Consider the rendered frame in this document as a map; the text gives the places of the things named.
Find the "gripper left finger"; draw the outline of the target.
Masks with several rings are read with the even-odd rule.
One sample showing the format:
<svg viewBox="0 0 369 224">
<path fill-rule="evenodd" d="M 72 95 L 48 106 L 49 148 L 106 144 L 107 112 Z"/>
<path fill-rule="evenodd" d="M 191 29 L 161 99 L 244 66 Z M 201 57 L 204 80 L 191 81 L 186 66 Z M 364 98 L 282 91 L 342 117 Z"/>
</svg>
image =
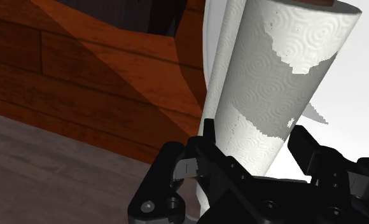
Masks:
<svg viewBox="0 0 369 224">
<path fill-rule="evenodd" d="M 214 120 L 206 118 L 202 136 L 162 146 L 128 206 L 129 224 L 253 224 L 235 189 L 236 166 L 216 147 Z M 186 215 L 177 193 L 186 178 L 195 178 L 207 196 L 209 209 L 199 219 Z"/>
</svg>

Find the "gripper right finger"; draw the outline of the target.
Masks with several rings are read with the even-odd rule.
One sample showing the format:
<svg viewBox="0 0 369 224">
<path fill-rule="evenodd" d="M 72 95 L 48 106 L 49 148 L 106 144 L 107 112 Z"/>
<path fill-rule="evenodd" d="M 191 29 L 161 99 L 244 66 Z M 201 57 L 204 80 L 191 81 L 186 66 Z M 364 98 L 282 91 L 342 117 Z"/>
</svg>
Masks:
<svg viewBox="0 0 369 224">
<path fill-rule="evenodd" d="M 369 224 L 369 157 L 352 162 L 301 125 L 291 131 L 288 149 L 321 192 L 317 224 Z"/>
</svg>

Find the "white paper towel roll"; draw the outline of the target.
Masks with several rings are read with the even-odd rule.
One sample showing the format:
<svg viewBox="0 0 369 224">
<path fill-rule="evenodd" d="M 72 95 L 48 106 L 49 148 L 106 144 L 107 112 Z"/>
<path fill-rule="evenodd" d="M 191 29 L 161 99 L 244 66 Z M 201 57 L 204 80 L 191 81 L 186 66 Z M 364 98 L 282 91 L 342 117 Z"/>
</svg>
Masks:
<svg viewBox="0 0 369 224">
<path fill-rule="evenodd" d="M 341 1 L 205 0 L 202 118 L 217 147 L 266 175 L 360 16 Z"/>
</svg>

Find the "brown wooden cabinet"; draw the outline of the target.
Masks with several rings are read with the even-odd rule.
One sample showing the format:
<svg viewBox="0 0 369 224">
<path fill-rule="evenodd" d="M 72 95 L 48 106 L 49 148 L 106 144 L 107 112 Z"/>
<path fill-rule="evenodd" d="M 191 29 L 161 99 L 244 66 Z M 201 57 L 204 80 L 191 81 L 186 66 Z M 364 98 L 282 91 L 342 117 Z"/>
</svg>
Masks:
<svg viewBox="0 0 369 224">
<path fill-rule="evenodd" d="M 197 134 L 201 107 L 185 75 L 202 71 L 179 63 L 172 38 L 123 31 L 56 0 L 31 2 L 54 22 L 43 34 L 46 74 L 144 102 Z"/>
</svg>

